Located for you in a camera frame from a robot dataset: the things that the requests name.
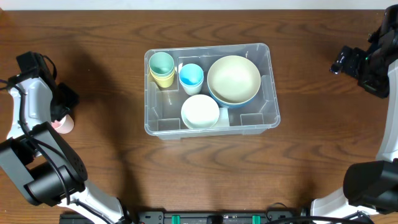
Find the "dark blue bowl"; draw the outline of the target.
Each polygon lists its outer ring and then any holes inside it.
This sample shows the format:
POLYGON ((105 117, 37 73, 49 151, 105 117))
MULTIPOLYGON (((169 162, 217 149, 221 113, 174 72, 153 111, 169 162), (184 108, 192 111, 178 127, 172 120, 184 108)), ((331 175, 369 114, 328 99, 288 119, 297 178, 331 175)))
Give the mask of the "dark blue bowl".
POLYGON ((217 103, 224 103, 224 104, 229 104, 229 105, 238 105, 238 104, 245 104, 245 103, 250 103, 252 100, 256 97, 257 94, 255 94, 253 97, 251 97, 249 100, 243 102, 243 103, 227 103, 225 101, 220 100, 215 96, 215 94, 210 90, 209 91, 210 96, 217 102, 217 103))
POLYGON ((224 104, 224 103, 217 103, 220 107, 222 108, 243 108, 245 106, 247 106, 249 103, 245 103, 245 104, 238 104, 238 105, 229 105, 229 104, 224 104))

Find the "light blue cup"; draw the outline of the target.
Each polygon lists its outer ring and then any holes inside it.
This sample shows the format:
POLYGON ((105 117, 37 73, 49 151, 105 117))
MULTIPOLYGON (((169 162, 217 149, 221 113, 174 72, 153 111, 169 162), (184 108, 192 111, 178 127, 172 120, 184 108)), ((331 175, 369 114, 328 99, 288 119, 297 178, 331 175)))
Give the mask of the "light blue cup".
POLYGON ((194 63, 184 65, 179 72, 180 81, 189 86, 200 84, 204 79, 203 69, 194 63))

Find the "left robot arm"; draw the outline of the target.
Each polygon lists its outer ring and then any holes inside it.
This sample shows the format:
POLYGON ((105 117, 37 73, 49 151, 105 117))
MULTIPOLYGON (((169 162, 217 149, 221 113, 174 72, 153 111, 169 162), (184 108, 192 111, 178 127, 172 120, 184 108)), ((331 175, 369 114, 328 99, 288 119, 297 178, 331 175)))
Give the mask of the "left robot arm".
POLYGON ((67 118, 79 96, 56 83, 48 56, 17 56, 21 72, 2 80, 13 99, 12 126, 1 143, 1 168, 32 205, 69 208, 93 223, 132 223, 120 200, 97 188, 79 155, 52 124, 67 118))

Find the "yellow cup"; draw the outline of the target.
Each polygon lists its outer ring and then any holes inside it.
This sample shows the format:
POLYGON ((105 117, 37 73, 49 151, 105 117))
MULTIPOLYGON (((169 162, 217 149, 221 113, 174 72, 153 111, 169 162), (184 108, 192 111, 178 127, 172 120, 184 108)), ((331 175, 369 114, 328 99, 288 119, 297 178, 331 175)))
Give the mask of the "yellow cup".
POLYGON ((175 71, 172 70, 171 72, 168 72, 168 73, 165 73, 165 74, 159 74, 159 73, 156 73, 156 72, 150 70, 150 74, 151 74, 155 79, 165 80, 165 79, 168 79, 168 78, 174 76, 175 71))
POLYGON ((152 75, 152 77, 154 78, 156 84, 161 88, 168 88, 174 82, 174 74, 171 74, 167 77, 157 77, 155 75, 152 75))

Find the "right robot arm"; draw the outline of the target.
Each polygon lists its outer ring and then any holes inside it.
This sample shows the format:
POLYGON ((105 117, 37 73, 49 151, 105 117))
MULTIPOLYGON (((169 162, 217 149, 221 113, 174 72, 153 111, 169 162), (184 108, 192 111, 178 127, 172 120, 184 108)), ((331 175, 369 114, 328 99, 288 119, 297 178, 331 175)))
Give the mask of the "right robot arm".
POLYGON ((369 223, 373 215, 397 212, 397 5, 389 6, 369 48, 344 46, 331 72, 356 79, 366 92, 388 101, 380 145, 371 161, 348 167, 338 190, 310 203, 310 223, 369 223))

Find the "pink cup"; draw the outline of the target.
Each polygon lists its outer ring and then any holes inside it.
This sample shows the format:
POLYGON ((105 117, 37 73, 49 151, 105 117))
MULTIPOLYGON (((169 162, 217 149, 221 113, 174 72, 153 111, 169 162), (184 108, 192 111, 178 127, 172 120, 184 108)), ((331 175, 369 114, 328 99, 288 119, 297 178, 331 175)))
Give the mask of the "pink cup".
POLYGON ((75 123, 72 117, 69 114, 67 114, 60 121, 55 120, 52 123, 52 127, 54 130, 56 130, 56 132, 60 134, 67 134, 73 130, 74 124, 75 123))

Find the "cream white cup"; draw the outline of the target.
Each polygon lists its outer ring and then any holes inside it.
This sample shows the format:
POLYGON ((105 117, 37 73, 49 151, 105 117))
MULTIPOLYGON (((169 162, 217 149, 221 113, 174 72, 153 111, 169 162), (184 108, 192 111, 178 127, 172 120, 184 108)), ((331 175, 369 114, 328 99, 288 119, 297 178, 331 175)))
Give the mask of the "cream white cup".
POLYGON ((180 84, 188 95, 193 96, 201 92, 203 82, 197 83, 195 85, 187 85, 184 82, 181 82, 180 84))

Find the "white bowl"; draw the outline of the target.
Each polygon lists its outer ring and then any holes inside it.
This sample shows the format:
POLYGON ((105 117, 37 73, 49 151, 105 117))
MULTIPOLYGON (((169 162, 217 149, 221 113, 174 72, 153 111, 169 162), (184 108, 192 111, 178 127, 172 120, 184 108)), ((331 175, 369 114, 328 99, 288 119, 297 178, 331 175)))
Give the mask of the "white bowl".
POLYGON ((193 123, 219 120, 220 109, 217 102, 207 95, 193 95, 182 105, 181 117, 193 123))

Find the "mint green cup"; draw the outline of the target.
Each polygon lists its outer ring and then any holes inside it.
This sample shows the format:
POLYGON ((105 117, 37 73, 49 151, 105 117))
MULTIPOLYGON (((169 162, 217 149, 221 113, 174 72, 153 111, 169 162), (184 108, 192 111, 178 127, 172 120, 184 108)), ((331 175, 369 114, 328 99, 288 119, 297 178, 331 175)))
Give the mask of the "mint green cup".
POLYGON ((174 70, 174 59, 166 52, 157 52, 149 59, 150 70, 165 74, 174 70))

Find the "large beige bowl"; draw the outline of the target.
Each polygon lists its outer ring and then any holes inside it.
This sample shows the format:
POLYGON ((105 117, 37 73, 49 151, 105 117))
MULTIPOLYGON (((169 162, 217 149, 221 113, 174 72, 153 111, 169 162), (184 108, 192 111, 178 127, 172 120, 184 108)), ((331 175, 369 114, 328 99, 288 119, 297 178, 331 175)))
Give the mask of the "large beige bowl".
POLYGON ((207 74, 208 90, 227 103, 243 103, 258 93, 261 74, 249 59, 229 55, 212 64, 207 74))

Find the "light grey bowl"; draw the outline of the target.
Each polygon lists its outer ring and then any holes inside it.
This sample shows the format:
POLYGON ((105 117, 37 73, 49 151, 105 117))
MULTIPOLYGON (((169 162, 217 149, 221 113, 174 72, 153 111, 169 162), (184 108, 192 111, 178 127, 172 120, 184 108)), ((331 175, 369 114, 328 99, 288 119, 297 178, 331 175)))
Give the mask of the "light grey bowl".
POLYGON ((183 119, 183 123, 184 125, 189 128, 189 129, 206 129, 206 128, 212 128, 216 123, 217 123, 217 119, 216 120, 211 120, 211 121, 204 121, 204 122, 196 122, 193 123, 188 119, 183 119))

